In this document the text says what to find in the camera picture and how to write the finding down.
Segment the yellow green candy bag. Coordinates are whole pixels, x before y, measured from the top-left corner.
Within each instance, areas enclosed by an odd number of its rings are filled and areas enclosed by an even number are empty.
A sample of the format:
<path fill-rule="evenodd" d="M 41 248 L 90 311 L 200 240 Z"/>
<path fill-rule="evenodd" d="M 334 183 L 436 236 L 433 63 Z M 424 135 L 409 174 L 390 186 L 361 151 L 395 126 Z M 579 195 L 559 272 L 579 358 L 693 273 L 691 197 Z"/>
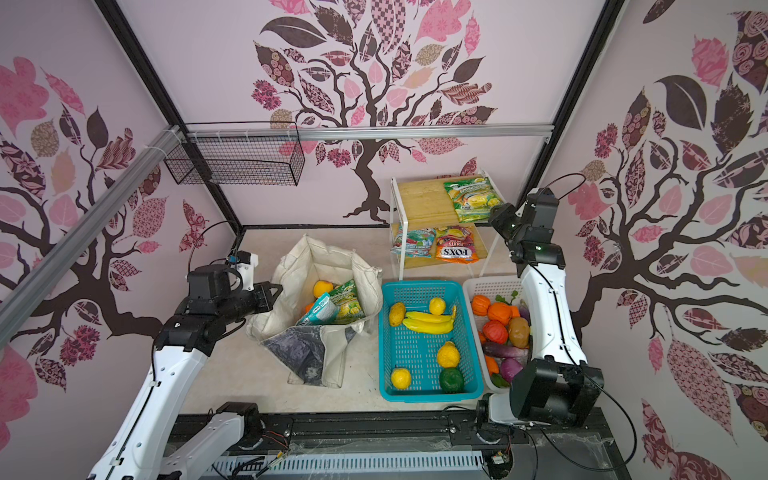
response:
<path fill-rule="evenodd" d="M 333 319 L 334 324 L 345 325 L 365 317 L 354 280 L 349 280 L 334 288 L 330 292 L 330 300 L 338 308 Z"/>
<path fill-rule="evenodd" d="M 487 220 L 491 210 L 503 203 L 488 177 L 447 181 L 443 187 L 460 223 Z"/>

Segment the yellow red peach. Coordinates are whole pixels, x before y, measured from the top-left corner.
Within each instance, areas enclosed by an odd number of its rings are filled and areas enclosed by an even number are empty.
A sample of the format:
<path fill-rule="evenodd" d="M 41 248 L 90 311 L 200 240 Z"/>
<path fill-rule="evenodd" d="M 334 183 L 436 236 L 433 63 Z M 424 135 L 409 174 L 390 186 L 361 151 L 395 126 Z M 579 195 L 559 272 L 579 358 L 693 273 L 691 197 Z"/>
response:
<path fill-rule="evenodd" d="M 330 294 L 334 288 L 335 286 L 333 283 L 325 280 L 318 280 L 313 285 L 312 293 L 315 299 L 319 299 L 325 294 Z"/>

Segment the beige canvas grocery bag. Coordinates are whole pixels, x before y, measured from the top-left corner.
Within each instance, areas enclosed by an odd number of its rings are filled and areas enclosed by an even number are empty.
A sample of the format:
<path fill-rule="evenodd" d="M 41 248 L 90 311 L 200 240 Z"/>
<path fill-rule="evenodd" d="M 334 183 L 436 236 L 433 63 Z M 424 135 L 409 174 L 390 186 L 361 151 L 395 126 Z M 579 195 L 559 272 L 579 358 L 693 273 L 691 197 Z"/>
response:
<path fill-rule="evenodd" d="M 303 236 L 273 274 L 283 287 L 273 309 L 251 316 L 246 334 L 291 372 L 290 383 L 339 388 L 348 344 L 383 306 L 382 279 L 356 251 Z"/>

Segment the brown toy potato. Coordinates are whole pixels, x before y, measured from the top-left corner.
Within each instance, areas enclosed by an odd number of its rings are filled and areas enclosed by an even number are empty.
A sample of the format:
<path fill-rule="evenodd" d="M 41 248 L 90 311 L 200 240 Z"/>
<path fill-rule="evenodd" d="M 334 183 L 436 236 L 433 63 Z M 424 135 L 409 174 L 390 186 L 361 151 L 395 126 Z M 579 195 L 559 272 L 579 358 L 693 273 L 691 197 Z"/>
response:
<path fill-rule="evenodd" d="M 514 317 L 508 324 L 508 340 L 512 346 L 527 349 L 530 342 L 530 325 L 523 317 Z"/>

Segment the green Fox's bag top shelf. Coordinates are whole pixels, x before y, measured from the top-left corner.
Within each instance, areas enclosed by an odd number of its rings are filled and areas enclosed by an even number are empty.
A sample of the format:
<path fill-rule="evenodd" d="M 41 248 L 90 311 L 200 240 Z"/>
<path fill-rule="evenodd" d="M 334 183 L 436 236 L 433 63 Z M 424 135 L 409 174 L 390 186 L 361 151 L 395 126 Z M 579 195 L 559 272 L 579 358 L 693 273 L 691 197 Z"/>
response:
<path fill-rule="evenodd" d="M 329 325 L 332 324 L 339 312 L 339 307 L 332 301 L 330 294 L 317 299 L 312 309 L 303 315 L 297 326 Z"/>

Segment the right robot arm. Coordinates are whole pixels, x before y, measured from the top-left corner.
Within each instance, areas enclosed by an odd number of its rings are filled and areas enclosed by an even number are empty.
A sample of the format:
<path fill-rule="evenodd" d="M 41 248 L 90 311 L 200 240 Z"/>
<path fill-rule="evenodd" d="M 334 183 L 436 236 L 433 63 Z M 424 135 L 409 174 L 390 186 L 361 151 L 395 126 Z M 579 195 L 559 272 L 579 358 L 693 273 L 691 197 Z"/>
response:
<path fill-rule="evenodd" d="M 530 359 L 505 393 L 478 402 L 478 426 L 532 423 L 582 426 L 602 393 L 602 371 L 588 365 L 566 298 L 565 259 L 552 242 L 559 199 L 549 188 L 521 206 L 494 207 L 490 225 L 509 250 L 531 320 Z"/>

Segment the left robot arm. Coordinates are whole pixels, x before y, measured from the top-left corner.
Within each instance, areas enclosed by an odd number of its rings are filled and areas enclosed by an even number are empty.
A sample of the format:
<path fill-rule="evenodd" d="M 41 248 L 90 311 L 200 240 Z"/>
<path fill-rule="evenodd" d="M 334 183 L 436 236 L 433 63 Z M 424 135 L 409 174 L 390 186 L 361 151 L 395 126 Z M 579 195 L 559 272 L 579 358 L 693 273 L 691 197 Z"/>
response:
<path fill-rule="evenodd" d="M 199 479 L 251 425 L 254 410 L 216 413 L 175 453 L 165 452 L 184 401 L 216 344 L 236 323 L 268 313 L 283 292 L 253 279 L 251 263 L 198 267 L 186 276 L 188 294 L 162 326 L 150 350 L 150 369 L 129 413 L 92 479 Z"/>

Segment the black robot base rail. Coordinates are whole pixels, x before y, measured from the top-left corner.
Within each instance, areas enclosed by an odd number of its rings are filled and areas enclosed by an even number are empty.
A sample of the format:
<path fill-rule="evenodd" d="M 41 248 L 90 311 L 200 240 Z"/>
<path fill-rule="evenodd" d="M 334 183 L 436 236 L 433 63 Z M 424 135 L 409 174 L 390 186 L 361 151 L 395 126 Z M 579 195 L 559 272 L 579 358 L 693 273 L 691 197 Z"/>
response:
<path fill-rule="evenodd" d="M 227 402 L 128 428 L 107 479 L 625 479 L 600 411 L 580 428 L 495 423 L 483 405 L 264 413 Z"/>

